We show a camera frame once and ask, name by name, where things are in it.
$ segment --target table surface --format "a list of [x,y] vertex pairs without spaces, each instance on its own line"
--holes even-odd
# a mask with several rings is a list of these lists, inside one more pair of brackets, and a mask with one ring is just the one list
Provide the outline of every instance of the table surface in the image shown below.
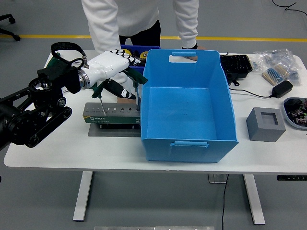
[[[85,52],[89,59],[97,54],[95,51]],[[61,56],[69,59],[76,57],[76,54],[74,51],[61,51]],[[218,163],[147,161],[140,138],[89,137],[90,124],[85,123],[82,116],[84,105],[86,102],[99,102],[91,98],[91,90],[65,93],[67,106],[73,111],[71,117],[35,148],[11,144],[4,163],[8,167],[21,169],[94,172],[307,174],[307,130],[296,129],[284,120],[286,131],[276,142],[250,141],[246,124],[253,107],[281,109],[288,97],[307,98],[307,70],[301,59],[295,58],[302,67],[299,71],[302,85],[294,86],[284,97],[261,99],[245,92],[230,92],[239,144]],[[239,83],[238,89],[256,94],[269,96],[272,92],[272,86],[259,73],[249,73]],[[116,98],[104,91],[103,101],[116,102]]]

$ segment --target office chair leg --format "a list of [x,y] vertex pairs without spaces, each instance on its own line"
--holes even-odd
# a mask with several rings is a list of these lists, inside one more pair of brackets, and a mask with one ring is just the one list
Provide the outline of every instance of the office chair leg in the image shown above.
[[[15,19],[13,18],[13,16],[12,16],[11,14],[6,14],[6,15],[0,16],[0,21],[2,21],[2,20],[4,20],[4,19],[7,19],[7,18],[9,19],[9,22],[10,22],[11,24],[14,24],[14,23],[16,22]],[[12,32],[10,32],[10,31],[0,29],[0,33],[1,33],[1,34],[5,34],[5,35],[10,35],[10,36],[12,36],[12,37],[15,39],[15,41],[20,41],[20,36],[18,36],[17,34],[14,34],[14,33],[12,33]]]

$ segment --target bowl of components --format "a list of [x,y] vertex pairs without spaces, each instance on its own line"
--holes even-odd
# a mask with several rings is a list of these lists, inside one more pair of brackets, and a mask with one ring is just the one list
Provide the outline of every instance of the bowl of components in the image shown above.
[[307,129],[307,98],[289,97],[283,102],[283,112],[290,125]]

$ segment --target green screwdriver handle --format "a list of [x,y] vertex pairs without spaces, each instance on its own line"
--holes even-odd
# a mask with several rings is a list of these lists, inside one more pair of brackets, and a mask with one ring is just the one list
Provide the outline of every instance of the green screwdriver handle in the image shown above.
[[94,90],[94,93],[92,95],[92,98],[101,98],[101,92],[104,89],[103,82],[97,87],[97,83],[92,87]]
[[136,81],[139,84],[144,85],[148,80],[145,78],[141,73],[138,71],[128,67],[123,71],[129,78],[131,78],[133,81]]

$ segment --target plastic bag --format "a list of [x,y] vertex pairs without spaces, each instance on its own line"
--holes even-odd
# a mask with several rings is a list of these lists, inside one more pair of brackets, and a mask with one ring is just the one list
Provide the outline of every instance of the plastic bag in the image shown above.
[[287,49],[255,52],[258,57],[258,70],[270,84],[276,85],[284,80],[293,85],[301,85],[298,70],[301,67],[296,63],[293,54]]
[[253,57],[248,57],[252,66],[253,72],[262,71],[262,57],[258,54]]

